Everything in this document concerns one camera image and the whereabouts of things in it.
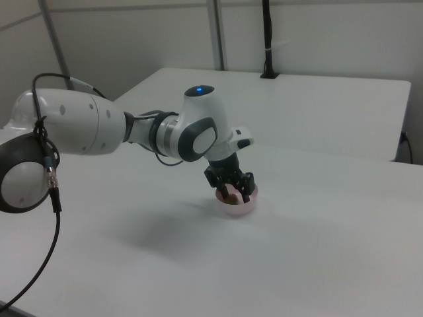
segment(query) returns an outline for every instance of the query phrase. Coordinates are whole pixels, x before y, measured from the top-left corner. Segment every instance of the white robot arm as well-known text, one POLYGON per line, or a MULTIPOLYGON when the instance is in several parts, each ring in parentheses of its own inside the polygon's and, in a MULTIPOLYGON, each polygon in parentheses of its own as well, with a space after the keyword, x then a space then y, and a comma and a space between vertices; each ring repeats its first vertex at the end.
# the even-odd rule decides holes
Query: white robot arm
MULTIPOLYGON (((239 190, 244 202, 249 201, 255 189, 253 175, 241 172, 236 154, 253 139, 245 127, 228 126, 222 101, 213 87, 188 89, 180 114, 156 111, 138 117, 121 111, 105 98, 87 93, 37 89, 37 95, 52 145, 47 150, 53 158, 59 152, 103 155, 127 141, 187 162, 204 156, 210 164, 206 177, 223 197, 228 195, 226 184, 239 190)), ((32 132, 36 122, 33 95, 27 91, 16 101, 10 122, 0 131, 0 137, 13 138, 0 145, 2 211, 25 212, 47 196, 44 155, 32 132)), ((53 159, 49 176, 53 185, 52 170, 58 163, 58 159, 53 159)))

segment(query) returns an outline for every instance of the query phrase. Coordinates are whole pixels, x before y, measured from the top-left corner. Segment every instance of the cable connector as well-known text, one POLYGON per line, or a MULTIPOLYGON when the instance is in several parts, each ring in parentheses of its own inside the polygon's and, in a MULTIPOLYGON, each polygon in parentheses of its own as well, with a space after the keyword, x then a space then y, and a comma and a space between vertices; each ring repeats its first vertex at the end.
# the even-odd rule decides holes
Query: cable connector
POLYGON ((53 162, 51 157, 44 157, 44 168, 46 169, 47 187, 58 188, 59 187, 58 177, 56 175, 56 170, 53 167, 53 162))
POLYGON ((44 168, 46 169, 48 193, 52 200, 53 211, 59 213, 61 211, 59 182, 51 157, 44 157, 44 168))

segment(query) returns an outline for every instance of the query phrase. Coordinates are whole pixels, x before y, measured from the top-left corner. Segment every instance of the table surface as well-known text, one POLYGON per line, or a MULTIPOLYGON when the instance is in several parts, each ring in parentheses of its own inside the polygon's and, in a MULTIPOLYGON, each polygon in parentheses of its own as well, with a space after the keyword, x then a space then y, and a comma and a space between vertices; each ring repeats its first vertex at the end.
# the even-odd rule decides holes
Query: table surface
MULTIPOLYGON (((16 306, 46 317, 422 315, 421 166, 262 144, 239 158, 259 197, 232 218, 205 159, 169 168, 130 144, 63 155, 58 245, 16 306)), ((48 202, 0 213, 3 301, 32 278, 54 226, 48 202)))
POLYGON ((393 160, 410 92, 406 81, 163 68, 116 102, 129 112, 179 111, 184 91, 215 87, 232 125, 257 143, 393 160))

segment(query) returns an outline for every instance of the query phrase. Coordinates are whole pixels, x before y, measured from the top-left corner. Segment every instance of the bowl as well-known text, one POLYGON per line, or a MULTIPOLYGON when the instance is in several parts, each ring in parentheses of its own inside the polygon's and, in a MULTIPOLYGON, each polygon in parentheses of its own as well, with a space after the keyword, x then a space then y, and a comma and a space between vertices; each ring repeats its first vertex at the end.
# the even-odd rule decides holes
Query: bowl
POLYGON ((216 198, 218 200, 219 206, 229 215, 232 216, 241 216, 251 212, 256 207, 256 198, 258 193, 257 186, 250 195, 250 201, 244 203, 243 197, 238 190, 236 190, 232 185, 226 184, 227 191, 229 192, 229 197, 223 199, 221 192, 216 190, 216 198))

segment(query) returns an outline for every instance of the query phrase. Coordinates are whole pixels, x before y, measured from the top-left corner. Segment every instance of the black cable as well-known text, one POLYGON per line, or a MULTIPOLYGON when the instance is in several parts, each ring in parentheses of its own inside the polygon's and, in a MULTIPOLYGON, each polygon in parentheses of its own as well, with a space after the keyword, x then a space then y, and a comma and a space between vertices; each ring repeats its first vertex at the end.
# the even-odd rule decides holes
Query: black cable
POLYGON ((156 154, 157 160, 159 160, 159 162, 160 162, 161 164, 166 165, 166 166, 176 166, 176 165, 179 165, 180 163, 184 162, 183 160, 180 160, 179 162, 174 163, 174 164, 165 163, 165 162, 163 162, 163 161, 160 159, 160 157, 159 157, 159 154, 158 154, 158 153, 156 153, 156 152, 155 152, 155 154, 156 154))
POLYGON ((408 149, 410 150, 410 163, 413 164, 413 162, 412 162, 411 144, 410 144, 410 140, 408 139, 407 135, 404 135, 404 141, 407 142, 408 149))
POLYGON ((134 118, 134 120, 147 120, 147 119, 155 119, 156 117, 138 117, 138 118, 134 118))
POLYGON ((93 90, 102 98, 107 99, 97 88, 93 87, 93 90))
POLYGON ((37 278, 39 278, 39 276, 43 272, 44 268, 47 266, 47 263, 48 263, 50 257, 53 254, 54 247, 56 246, 56 242, 58 241, 59 231, 60 231, 60 213, 56 212, 56 231, 54 233, 53 242, 52 242, 52 245, 50 246, 50 250, 47 253, 46 259, 44 259, 40 269, 37 271, 37 273, 31 279, 31 281, 28 283, 28 285, 18 295, 16 295, 11 301, 9 301, 4 306, 0 307, 0 313, 4 312, 6 309, 8 309, 10 306, 12 306, 18 299, 20 299, 21 296, 23 296, 23 294, 25 294, 27 292, 27 290, 29 290, 29 288, 31 288, 32 284, 35 283, 37 278))

